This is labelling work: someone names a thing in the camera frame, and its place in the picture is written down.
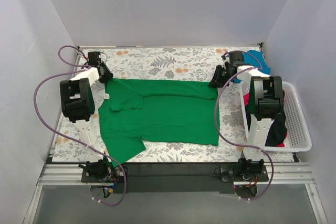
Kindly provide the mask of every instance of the blue cloth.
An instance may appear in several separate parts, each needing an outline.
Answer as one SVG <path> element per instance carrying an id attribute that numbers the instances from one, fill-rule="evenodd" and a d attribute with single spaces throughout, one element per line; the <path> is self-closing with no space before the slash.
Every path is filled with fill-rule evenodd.
<path id="1" fill-rule="evenodd" d="M 254 57 L 256 57 L 260 61 L 261 65 L 262 65 L 262 70 L 259 70 L 260 72 L 265 73 L 265 74 L 270 74 L 271 73 L 271 69 L 267 66 L 262 52 L 258 52 L 256 50 L 250 50 L 250 51 L 247 51 L 247 52 L 252 54 Z M 247 64 L 251 64 L 252 66 L 257 67 L 257 68 L 260 67 L 259 63 L 252 56 L 250 56 L 248 54 L 244 54 L 244 62 L 247 63 Z M 240 83 L 241 81 L 238 80 L 238 79 L 234 79 L 234 80 L 232 80 L 232 82 Z"/>

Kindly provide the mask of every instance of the white panel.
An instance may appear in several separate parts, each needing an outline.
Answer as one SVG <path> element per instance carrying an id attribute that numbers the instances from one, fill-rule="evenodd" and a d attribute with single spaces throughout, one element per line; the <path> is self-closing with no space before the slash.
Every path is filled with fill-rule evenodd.
<path id="1" fill-rule="evenodd" d="M 299 157 L 311 165 L 329 223 L 336 223 L 335 32 L 335 0 L 288 0 L 265 43 L 272 73 L 299 93 L 312 139 Z"/>
<path id="2" fill-rule="evenodd" d="M 35 114 L 34 89 L 70 70 L 57 50 L 72 40 L 51 0 L 1 0 L 0 18 L 0 223 L 22 223 L 53 137 Z M 65 58 L 75 55 L 68 51 Z M 47 83 L 38 96 L 52 126 L 60 113 L 58 83 Z"/>
<path id="3" fill-rule="evenodd" d="M 256 44 L 286 0 L 52 0 L 85 46 Z"/>

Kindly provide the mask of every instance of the floral tablecloth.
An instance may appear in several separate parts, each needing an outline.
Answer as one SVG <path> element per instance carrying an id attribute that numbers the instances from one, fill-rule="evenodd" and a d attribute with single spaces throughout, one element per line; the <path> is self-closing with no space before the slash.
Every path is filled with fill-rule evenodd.
<path id="1" fill-rule="evenodd" d="M 259 48 L 126 48 L 126 49 L 86 49 L 104 52 L 102 60 L 115 78 L 210 81 L 216 66 L 222 63 L 221 55 L 229 50 L 259 50 Z M 104 85 L 97 82 L 92 86 L 96 104 L 93 123 L 102 144 L 97 108 L 104 97 Z M 224 91 L 219 104 L 220 131 L 234 143 L 246 143 L 243 116 L 237 84 L 230 84 Z M 78 138 L 72 123 L 63 116 L 59 131 Z M 130 159 L 130 162 L 236 162 L 242 148 L 227 144 L 221 138 L 218 146 L 186 143 L 157 143 L 144 141 L 146 150 Z M 293 161 L 291 153 L 272 152 L 276 162 Z M 85 162 L 85 149 L 64 137 L 56 137 L 53 162 Z"/>

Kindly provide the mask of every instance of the wire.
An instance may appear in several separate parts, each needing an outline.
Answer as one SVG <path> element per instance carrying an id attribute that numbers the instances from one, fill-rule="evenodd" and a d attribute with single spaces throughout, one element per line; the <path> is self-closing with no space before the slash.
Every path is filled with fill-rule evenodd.
<path id="1" fill-rule="evenodd" d="M 118 180 L 116 180 L 116 181 L 114 182 L 114 185 L 112 186 L 112 190 L 115 188 L 115 186 L 117 185 L 117 183 L 118 183 Z"/>
<path id="2" fill-rule="evenodd" d="M 243 182 L 248 182 L 249 181 L 248 179 L 244 179 L 243 177 L 240 177 L 239 175 L 237 175 L 237 178 L 239 178 L 240 181 L 243 181 Z"/>
<path id="3" fill-rule="evenodd" d="M 105 188 L 103 188 L 103 193 L 104 193 L 104 198 L 107 198 L 108 196 L 106 196 L 106 194 L 105 194 Z"/>
<path id="4" fill-rule="evenodd" d="M 248 194 L 252 195 L 253 197 L 256 196 L 256 195 L 251 191 L 250 188 L 248 188 L 248 187 L 244 187 L 244 189 L 245 189 L 245 191 L 246 191 Z"/>
<path id="5" fill-rule="evenodd" d="M 100 52 L 100 53 L 106 56 L 106 60 L 105 60 L 105 62 L 104 62 L 104 63 L 106 64 L 106 62 L 107 62 L 107 58 L 108 58 L 107 54 L 105 54 L 104 52 Z"/>
<path id="6" fill-rule="evenodd" d="M 83 54 L 82 54 L 82 56 L 83 56 L 83 58 L 86 60 L 86 62 L 88 62 L 88 57 L 86 57 L 86 56 L 83 55 Z"/>
<path id="7" fill-rule="evenodd" d="M 256 181 L 252 186 L 255 186 L 257 184 L 257 182 L 258 182 L 258 175 L 256 175 Z"/>
<path id="8" fill-rule="evenodd" d="M 231 54 L 233 52 L 242 52 L 244 54 L 250 55 L 252 58 L 254 58 L 258 62 L 259 66 L 260 66 L 259 69 L 260 70 L 263 69 L 263 66 L 262 66 L 261 62 L 257 59 L 257 57 L 255 57 L 254 55 L 250 54 L 249 52 L 245 52 L 245 51 L 241 51 L 241 50 L 234 50 L 234 51 L 230 51 L 230 52 L 225 52 L 225 54 L 223 56 L 229 55 L 229 54 Z"/>
<path id="9" fill-rule="evenodd" d="M 251 179 L 251 181 L 250 181 L 249 184 L 247 184 L 247 185 L 243 185 L 243 186 L 245 186 L 245 187 L 249 187 L 249 186 L 252 184 L 252 182 L 253 182 L 253 178 Z"/>
<path id="10" fill-rule="evenodd" d="M 220 167 L 217 167 L 217 168 L 214 169 L 214 174 L 215 174 L 215 176 L 219 179 L 219 181 L 225 183 L 225 181 L 223 181 L 223 180 L 222 180 L 222 177 L 221 177 L 221 175 L 222 175 L 223 173 L 219 172 L 218 175 L 216 174 L 217 169 L 220 169 Z"/>
<path id="11" fill-rule="evenodd" d="M 110 178 L 111 178 L 111 176 L 112 176 L 112 171 L 110 171 L 110 176 L 109 176 L 106 180 L 100 180 L 100 179 L 99 179 L 99 181 L 100 181 L 100 182 L 106 182 L 106 181 L 109 181 Z"/>
<path id="12" fill-rule="evenodd" d="M 231 144 L 231 145 L 233 145 L 233 146 L 245 147 L 245 148 L 249 147 L 249 148 L 254 148 L 254 149 L 260 150 L 262 153 L 264 153 L 264 154 L 268 157 L 269 162 L 270 162 L 270 164 L 271 164 L 271 168 L 272 168 L 271 177 L 270 177 L 270 179 L 269 179 L 269 181 L 268 181 L 268 184 L 267 184 L 265 190 L 262 191 L 258 196 L 254 197 L 254 198 L 252 198 L 252 199 L 242 198 L 242 199 L 244 199 L 244 200 L 255 200 L 255 199 L 258 199 L 258 198 L 260 198 L 262 195 L 264 195 L 265 192 L 267 192 L 268 188 L 270 187 L 270 185 L 271 185 L 271 183 L 272 183 L 273 177 L 274 177 L 274 165 L 273 165 L 273 161 L 272 161 L 271 157 L 269 156 L 269 154 L 268 154 L 267 152 L 265 152 L 264 150 L 262 150 L 262 149 L 261 149 L 260 147 L 258 147 L 258 146 L 254 146 L 254 145 L 244 145 L 244 144 L 235 144 L 235 143 L 233 143 L 233 142 L 230 142 L 228 139 L 226 139 L 225 136 L 223 136 L 222 133 L 221 133 L 220 130 L 219 130 L 219 126 L 218 126 L 218 123 L 217 123 L 217 110 L 218 110 L 218 106 L 219 106 L 219 99 L 221 98 L 221 96 L 222 96 L 222 94 L 223 94 L 223 91 L 224 91 L 225 88 L 228 86 L 228 84 L 230 83 L 230 81 L 233 80 L 234 78 L 236 78 L 237 75 L 239 75 L 239 74 L 241 74 L 241 73 L 243 73 L 243 72 L 252 70 L 252 69 L 254 69 L 254 67 L 247 68 L 247 69 L 244 69 L 244 70 L 242 70 L 242 71 L 240 71 L 240 72 L 237 72 L 236 74 L 234 74 L 231 78 L 229 78 L 229 79 L 227 80 L 227 82 L 224 84 L 222 90 L 221 90 L 221 91 L 219 92 L 219 94 L 218 94 L 218 97 L 217 97 L 217 100 L 216 100 L 216 104 L 215 104 L 215 113 L 214 113 L 214 120 L 215 120 L 216 131 L 217 131 L 217 133 L 219 134 L 219 136 L 220 136 L 226 143 Z"/>
<path id="13" fill-rule="evenodd" d="M 87 65 L 89 64 L 89 62 L 85 62 L 84 65 L 80 68 L 80 69 L 84 69 Z"/>
<path id="14" fill-rule="evenodd" d="M 81 52 L 82 55 L 84 55 L 84 53 L 83 53 L 81 50 L 79 50 L 78 48 L 76 48 L 76 47 L 74 47 L 74 46 L 63 46 L 63 47 L 61 47 L 61 48 L 58 50 L 58 57 L 59 57 L 64 63 L 66 63 L 66 64 L 68 64 L 68 65 L 70 65 L 70 66 L 73 66 L 73 67 L 83 67 L 83 66 L 84 66 L 86 69 L 90 69 L 90 68 L 91 68 L 91 66 L 86 66 L 86 65 L 74 65 L 74 64 L 72 64 L 72 63 L 69 63 L 69 62 L 65 61 L 65 60 L 62 58 L 61 54 L 60 54 L 61 51 L 62 51 L 62 49 L 64 49 L 64 48 L 74 48 L 74 49 L 78 50 L 79 52 Z M 36 114 L 37 114 L 38 118 L 40 119 L 40 121 L 42 122 L 42 124 L 43 124 L 46 128 L 48 128 L 48 129 L 51 130 L 52 132 L 54 132 L 54 133 L 56 133 L 56 134 L 58 134 L 58 135 L 60 135 L 60 136 L 62 136 L 62 137 L 65 137 L 65 138 L 70 139 L 70 140 L 72 140 L 72 141 L 74 141 L 74 142 L 76 142 L 76 143 L 79 143 L 79 144 L 85 146 L 86 148 L 89 148 L 90 150 L 93 150 L 94 152 L 96 152 L 96 153 L 98 153 L 98 154 L 100 154 L 100 155 L 102 155 L 102 156 L 104 156 L 104 157 L 107 157 L 107 158 L 111 159 L 112 161 L 116 162 L 117 165 L 120 167 L 121 171 L 122 171 L 124 174 L 126 174 L 125 171 L 124 171 L 124 168 L 122 167 L 122 165 L 121 165 L 117 160 L 115 160 L 113 157 L 111 157 L 111 156 L 109 156 L 109 155 L 107 155 L 107 154 L 105 154 L 105 153 L 103 153 L 103 152 L 100 152 L 99 150 L 93 148 L 92 146 L 90 146 L 90 145 L 88 145 L 88 144 L 82 142 L 81 140 L 78 140 L 78 139 L 75 139 L 75 138 L 73 138 L 73 137 L 67 136 L 67 135 L 65 135 L 65 134 L 63 134 L 63 133 L 61 133 L 61 132 L 55 130 L 53 127 L 51 127 L 51 126 L 50 126 L 50 125 L 49 125 L 49 124 L 42 118 L 42 116 L 41 116 L 41 114 L 40 114 L 40 111 L 38 110 L 38 106 L 37 106 L 37 93 L 38 93 L 39 88 L 40 88 L 46 81 L 51 80 L 51 79 L 56 78 L 56 77 L 59 77 L 59 76 L 67 76 L 67 75 L 69 75 L 69 74 L 80 73 L 80 72 L 83 72 L 83 71 L 85 71 L 85 69 L 83 69 L 83 70 L 77 70 L 77 71 L 73 71 L 73 72 L 67 72 L 67 73 L 59 73 L 59 74 L 56 74 L 56 75 L 54 75 L 54 76 L 50 76 L 50 77 L 46 78 L 45 80 L 43 80 L 42 82 L 40 82 L 40 83 L 37 85 L 37 87 L 36 87 L 36 89 L 35 89 L 35 91 L 34 91 L 34 108 L 35 108 Z M 119 199 L 119 201 L 118 201 L 117 203 L 112 204 L 112 203 L 110 203 L 110 202 L 101 200 L 101 199 L 96 198 L 96 197 L 94 197 L 94 199 L 97 200 L 97 201 L 100 201 L 101 203 L 104 203 L 104 204 L 106 204 L 106 205 L 109 205 L 109 206 L 114 207 L 114 206 L 119 205 L 119 204 L 122 202 L 122 200 L 124 199 L 124 197 L 125 197 L 125 195 L 126 195 L 126 189 L 127 189 L 127 180 L 126 180 L 126 176 L 124 176 L 124 190 L 123 190 L 123 193 L 122 193 L 121 198 Z"/>

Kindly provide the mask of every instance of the laundry basket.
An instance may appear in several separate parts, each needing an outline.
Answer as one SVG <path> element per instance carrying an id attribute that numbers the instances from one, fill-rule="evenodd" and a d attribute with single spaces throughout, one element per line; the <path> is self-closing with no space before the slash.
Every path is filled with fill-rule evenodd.
<path id="1" fill-rule="evenodd" d="M 288 130 L 288 135 L 284 141 L 285 147 L 265 146 L 264 150 L 272 152 L 307 152 L 311 149 L 311 139 L 296 90 L 292 84 L 285 81 L 282 82 L 282 89 L 285 91 L 285 101 L 283 103 L 283 107 L 286 115 L 285 126 Z M 246 138 L 248 138 L 244 95 L 249 93 L 249 86 L 246 83 L 241 82 L 239 84 L 239 93 L 243 111 L 245 133 Z"/>

